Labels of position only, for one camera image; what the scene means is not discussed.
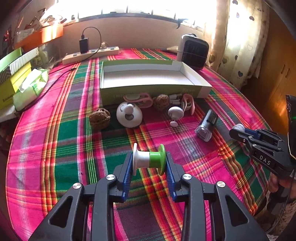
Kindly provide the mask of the black clear cylinder bottle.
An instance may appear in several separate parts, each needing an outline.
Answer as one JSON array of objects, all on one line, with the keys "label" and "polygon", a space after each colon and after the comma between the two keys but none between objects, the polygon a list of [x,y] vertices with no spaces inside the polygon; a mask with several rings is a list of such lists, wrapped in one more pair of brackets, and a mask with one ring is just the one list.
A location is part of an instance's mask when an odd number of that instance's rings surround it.
[{"label": "black clear cylinder bottle", "polygon": [[198,127],[195,129],[195,134],[204,142],[208,142],[212,137],[212,133],[215,129],[217,120],[217,113],[209,109],[208,112],[203,116]]}]

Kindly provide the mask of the green white spool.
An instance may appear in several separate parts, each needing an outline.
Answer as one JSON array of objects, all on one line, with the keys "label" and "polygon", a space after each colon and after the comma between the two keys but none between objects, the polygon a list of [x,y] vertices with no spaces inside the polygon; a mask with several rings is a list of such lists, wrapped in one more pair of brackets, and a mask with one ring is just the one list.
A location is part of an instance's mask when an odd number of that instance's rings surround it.
[{"label": "green white spool", "polygon": [[163,175],[166,170],[166,149],[160,144],[157,152],[139,151],[137,143],[133,144],[132,174],[137,174],[139,168],[157,168],[158,174]]}]

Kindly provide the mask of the small white round gadget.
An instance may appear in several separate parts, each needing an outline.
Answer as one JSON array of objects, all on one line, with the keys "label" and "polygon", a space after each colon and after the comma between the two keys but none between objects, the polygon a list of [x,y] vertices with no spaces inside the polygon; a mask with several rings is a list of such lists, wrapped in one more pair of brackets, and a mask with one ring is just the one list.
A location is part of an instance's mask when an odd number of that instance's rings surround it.
[{"label": "small white round gadget", "polygon": [[178,107],[178,106],[172,106],[168,110],[168,115],[171,118],[170,126],[177,127],[178,126],[177,121],[179,119],[183,118],[184,111],[180,107]]}]

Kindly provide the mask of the brown walnut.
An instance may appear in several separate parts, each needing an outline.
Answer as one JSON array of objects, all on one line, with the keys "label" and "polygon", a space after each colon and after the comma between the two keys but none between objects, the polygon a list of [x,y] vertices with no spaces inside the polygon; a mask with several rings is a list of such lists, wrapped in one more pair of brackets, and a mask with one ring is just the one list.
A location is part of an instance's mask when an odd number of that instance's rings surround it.
[{"label": "brown walnut", "polygon": [[89,115],[89,122],[93,129],[102,130],[110,125],[111,115],[105,108],[99,108]]},{"label": "brown walnut", "polygon": [[153,107],[157,111],[164,111],[170,105],[170,98],[168,95],[160,94],[153,98]]}]

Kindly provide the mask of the white oval timer gadget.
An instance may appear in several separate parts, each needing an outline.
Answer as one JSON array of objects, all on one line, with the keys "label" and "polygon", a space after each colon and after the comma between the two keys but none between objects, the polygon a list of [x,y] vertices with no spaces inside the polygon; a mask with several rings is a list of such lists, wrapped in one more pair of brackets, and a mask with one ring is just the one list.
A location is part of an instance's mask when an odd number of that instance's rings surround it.
[{"label": "white oval timer gadget", "polygon": [[134,103],[122,102],[116,110],[116,118],[125,128],[135,128],[142,122],[142,111]]}]

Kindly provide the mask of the pink clip with mint pad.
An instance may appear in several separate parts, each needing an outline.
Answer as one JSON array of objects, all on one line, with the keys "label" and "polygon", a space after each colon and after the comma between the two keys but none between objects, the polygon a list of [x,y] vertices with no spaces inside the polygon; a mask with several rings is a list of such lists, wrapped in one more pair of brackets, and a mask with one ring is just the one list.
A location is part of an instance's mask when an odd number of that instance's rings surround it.
[{"label": "pink clip with mint pad", "polygon": [[139,108],[150,108],[153,105],[153,100],[148,93],[126,94],[123,99]]}]

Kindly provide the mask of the plaid tablecloth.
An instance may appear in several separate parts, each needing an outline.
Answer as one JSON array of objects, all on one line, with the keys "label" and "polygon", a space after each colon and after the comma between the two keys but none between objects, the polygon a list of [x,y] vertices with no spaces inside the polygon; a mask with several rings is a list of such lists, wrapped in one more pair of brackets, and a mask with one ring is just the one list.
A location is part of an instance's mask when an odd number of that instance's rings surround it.
[{"label": "plaid tablecloth", "polygon": [[[211,85],[206,99],[197,99],[176,128],[166,113],[143,111],[137,128],[124,128],[110,107],[110,125],[95,131],[89,115],[99,108],[101,60],[53,69],[45,96],[22,114],[16,127],[6,170],[6,197],[11,224],[28,240],[39,223],[76,182],[96,183],[123,163],[134,143],[142,151],[163,144],[173,161],[207,183],[225,182],[250,213],[255,214],[267,193],[269,171],[251,161],[244,145],[229,137],[229,129],[268,124],[245,96],[212,69],[200,75]],[[196,134],[211,109],[218,120],[208,142]]]}]

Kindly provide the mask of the white black small heater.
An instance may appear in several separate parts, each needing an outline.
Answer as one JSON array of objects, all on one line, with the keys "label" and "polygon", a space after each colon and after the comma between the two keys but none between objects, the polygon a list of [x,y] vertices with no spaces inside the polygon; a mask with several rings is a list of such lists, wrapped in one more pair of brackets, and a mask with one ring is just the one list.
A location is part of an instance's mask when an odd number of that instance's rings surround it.
[{"label": "white black small heater", "polygon": [[195,34],[182,35],[177,50],[177,61],[183,62],[194,70],[202,70],[206,64],[209,44]]}]

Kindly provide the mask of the heart pattern curtain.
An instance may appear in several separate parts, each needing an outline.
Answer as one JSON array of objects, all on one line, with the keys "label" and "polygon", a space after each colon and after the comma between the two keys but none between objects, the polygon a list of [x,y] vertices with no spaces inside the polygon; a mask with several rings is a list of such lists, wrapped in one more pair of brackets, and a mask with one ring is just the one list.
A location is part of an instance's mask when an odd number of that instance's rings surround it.
[{"label": "heart pattern curtain", "polygon": [[207,65],[237,89],[261,65],[269,29],[265,1],[206,1]]}]

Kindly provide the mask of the white green cardboard box tray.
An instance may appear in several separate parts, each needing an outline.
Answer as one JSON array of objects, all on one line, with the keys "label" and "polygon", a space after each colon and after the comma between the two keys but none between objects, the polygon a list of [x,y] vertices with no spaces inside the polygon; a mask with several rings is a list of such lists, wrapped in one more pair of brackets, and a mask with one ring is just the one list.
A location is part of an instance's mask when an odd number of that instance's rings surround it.
[{"label": "white green cardboard box tray", "polygon": [[103,106],[120,104],[127,94],[188,93],[206,98],[212,85],[183,62],[173,60],[114,60],[102,62],[100,100]]}]

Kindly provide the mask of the green tissue pack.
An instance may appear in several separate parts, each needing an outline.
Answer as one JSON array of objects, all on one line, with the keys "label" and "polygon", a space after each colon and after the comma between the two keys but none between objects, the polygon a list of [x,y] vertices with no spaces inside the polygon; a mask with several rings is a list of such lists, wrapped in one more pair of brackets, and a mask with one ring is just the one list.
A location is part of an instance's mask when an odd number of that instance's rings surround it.
[{"label": "green tissue pack", "polygon": [[13,96],[16,111],[21,111],[40,95],[48,78],[47,69],[34,69],[26,77]]}]

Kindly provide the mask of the yellow green box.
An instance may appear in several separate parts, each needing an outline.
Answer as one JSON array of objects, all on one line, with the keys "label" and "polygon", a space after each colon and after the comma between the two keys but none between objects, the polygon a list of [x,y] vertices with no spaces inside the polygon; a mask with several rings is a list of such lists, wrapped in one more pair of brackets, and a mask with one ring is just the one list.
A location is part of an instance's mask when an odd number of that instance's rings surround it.
[{"label": "yellow green box", "polygon": [[0,109],[13,103],[13,96],[16,94],[20,85],[31,73],[31,63],[28,62],[20,68],[14,75],[9,77],[3,84],[1,84],[0,92]]}]

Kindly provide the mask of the white power strip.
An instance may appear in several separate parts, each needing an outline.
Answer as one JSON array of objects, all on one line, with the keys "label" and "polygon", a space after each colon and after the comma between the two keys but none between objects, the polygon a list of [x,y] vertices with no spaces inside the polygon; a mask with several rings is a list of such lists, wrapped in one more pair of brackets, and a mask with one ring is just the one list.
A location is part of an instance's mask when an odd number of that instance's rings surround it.
[{"label": "white power strip", "polygon": [[105,56],[110,56],[110,55],[118,55],[119,54],[119,47],[107,47],[105,49],[93,49],[93,50],[89,50],[86,53],[73,53],[73,54],[69,54],[66,55],[63,59],[62,59],[62,63],[64,65],[66,64],[71,64],[71,63],[75,63],[75,62],[80,62],[80,61],[85,61],[88,59],[92,59],[92,58],[98,58],[98,57],[105,57]]}]

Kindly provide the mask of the black charger adapter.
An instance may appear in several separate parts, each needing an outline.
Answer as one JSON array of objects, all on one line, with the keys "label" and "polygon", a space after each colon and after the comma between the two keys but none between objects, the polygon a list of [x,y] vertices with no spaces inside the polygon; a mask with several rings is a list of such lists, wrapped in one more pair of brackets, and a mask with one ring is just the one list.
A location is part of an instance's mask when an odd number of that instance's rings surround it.
[{"label": "black charger adapter", "polygon": [[87,53],[89,51],[89,40],[83,34],[79,40],[79,48],[81,54]]}]

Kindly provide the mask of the orange shelf box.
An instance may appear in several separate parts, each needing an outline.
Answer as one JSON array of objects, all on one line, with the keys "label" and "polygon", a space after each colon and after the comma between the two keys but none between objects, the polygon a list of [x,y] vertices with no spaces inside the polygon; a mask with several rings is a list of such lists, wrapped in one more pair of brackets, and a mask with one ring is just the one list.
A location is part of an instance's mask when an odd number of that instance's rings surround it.
[{"label": "orange shelf box", "polygon": [[56,24],[47,26],[33,32],[29,36],[22,39],[14,45],[15,49],[21,48],[24,52],[28,52],[40,45],[43,45],[51,40],[62,37],[63,25]]}]

